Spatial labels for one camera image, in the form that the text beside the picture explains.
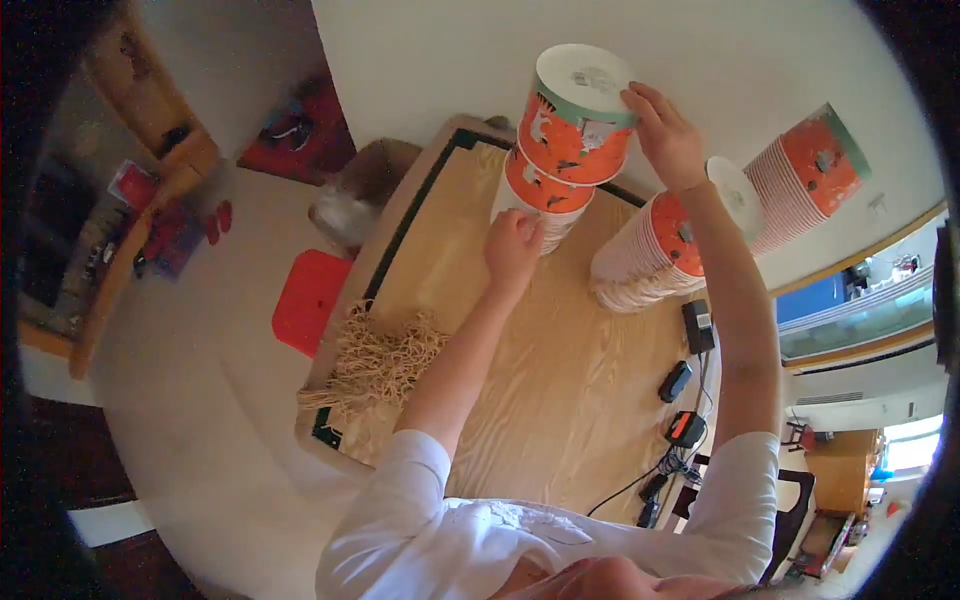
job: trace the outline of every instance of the cardboard box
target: cardboard box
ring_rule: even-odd
[[[361,246],[421,150],[398,139],[371,142],[322,188],[310,221],[341,246]]]

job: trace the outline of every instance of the black cable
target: black cable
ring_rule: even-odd
[[[697,354],[697,360],[700,362],[700,390],[697,392],[697,399],[698,400],[700,399],[700,394],[707,395],[707,398],[709,398],[710,400],[710,409],[707,411],[707,414],[709,415],[709,413],[713,411],[713,398],[710,396],[709,392],[707,392],[707,387],[706,387],[707,369],[705,368],[706,365],[704,363],[703,353]],[[707,365],[708,364],[709,364],[709,351],[707,353]],[[706,438],[707,438],[707,432],[705,431],[703,440],[705,440]],[[691,452],[690,456],[692,457],[694,454],[696,454],[696,451]],[[643,473],[637,479],[631,481],[630,483],[628,483],[626,486],[624,486],[617,492],[614,492],[611,495],[607,496],[603,501],[600,502],[600,504],[597,504],[596,506],[591,508],[587,513],[587,516],[592,516],[593,513],[595,513],[596,510],[599,509],[601,506],[603,506],[604,504],[607,504],[608,502],[610,502],[620,494],[624,493],[626,490],[629,490],[631,487],[636,485],[641,480],[649,477],[654,473],[654,471],[658,471],[659,473],[663,475],[668,475],[668,476],[674,473],[680,473],[687,479],[687,481],[689,481],[694,485],[699,485],[701,482],[700,472],[697,471],[697,469],[691,467],[687,463],[687,461],[684,460],[683,457],[681,457],[680,447],[676,445],[671,445],[669,448],[667,448],[667,451],[663,453],[663,456],[660,457],[660,459],[653,466],[653,468]],[[660,496],[660,491],[657,491],[657,496],[654,498],[654,500],[656,501],[657,497],[659,496]]]
[[[653,474],[653,472],[654,472],[655,470],[657,470],[657,467],[659,467],[659,466],[660,466],[660,463],[657,462],[657,463],[654,465],[653,468],[651,468],[651,469],[648,470],[647,472],[645,472],[645,473],[643,473],[642,475],[640,475],[637,479],[635,479],[635,480],[631,481],[630,483],[628,483],[628,484],[627,484],[626,486],[624,486],[623,489],[621,489],[619,492],[614,492],[614,493],[612,493],[611,495],[607,496],[607,498],[606,498],[603,502],[601,502],[600,504],[597,504],[596,506],[594,506],[593,508],[591,508],[590,511],[589,511],[589,513],[587,513],[587,516],[593,515],[593,513],[595,513],[598,508],[600,508],[600,507],[603,506],[604,504],[607,504],[608,502],[610,502],[611,500],[613,500],[614,498],[616,498],[616,497],[619,496],[620,494],[624,493],[626,490],[629,490],[630,487],[633,486],[636,482],[638,482],[638,481],[640,481],[641,479],[647,477],[648,475]]]
[[[600,504],[597,504],[589,510],[587,516],[592,516],[604,504],[607,504],[620,494],[624,493],[626,490],[629,490],[632,486],[636,485],[642,479],[645,479],[652,475],[654,472],[658,472],[662,475],[672,475],[674,473],[680,473],[685,477],[690,483],[694,485],[699,485],[701,482],[701,475],[697,469],[691,467],[686,463],[686,461],[680,456],[680,447],[677,445],[671,445],[667,448],[667,451],[663,453],[663,456],[657,461],[657,463],[648,470],[647,472],[640,475],[637,479],[631,481],[629,484],[624,486],[622,489],[617,492],[612,493],[607,498],[605,498]]]

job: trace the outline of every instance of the red shoe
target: red shoe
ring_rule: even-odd
[[[217,220],[220,222],[220,231],[228,233],[233,225],[233,204],[229,200],[217,206]]]
[[[210,215],[206,218],[206,241],[210,246],[216,246],[220,241],[220,230],[217,229],[217,218]]]

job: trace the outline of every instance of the hand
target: hand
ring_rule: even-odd
[[[542,244],[543,223],[537,217],[517,208],[496,215],[483,249],[491,291],[518,302],[537,268]]]
[[[640,147],[668,190],[679,194],[708,181],[700,134],[666,96],[649,85],[631,82],[620,98],[636,115]]]

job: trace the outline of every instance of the stack of paper cups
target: stack of paper cups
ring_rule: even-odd
[[[593,198],[623,167],[635,118],[620,100],[627,63],[583,44],[549,48],[504,163],[491,219],[508,208],[538,213],[542,253],[556,250]]]
[[[707,172],[749,243],[763,229],[756,191],[725,158],[711,158]],[[680,199],[661,192],[645,204],[593,257],[590,279],[600,303],[617,312],[703,286],[703,263]]]
[[[866,157],[829,104],[775,139],[744,171],[766,219],[751,247],[755,255],[826,221],[871,176]]]

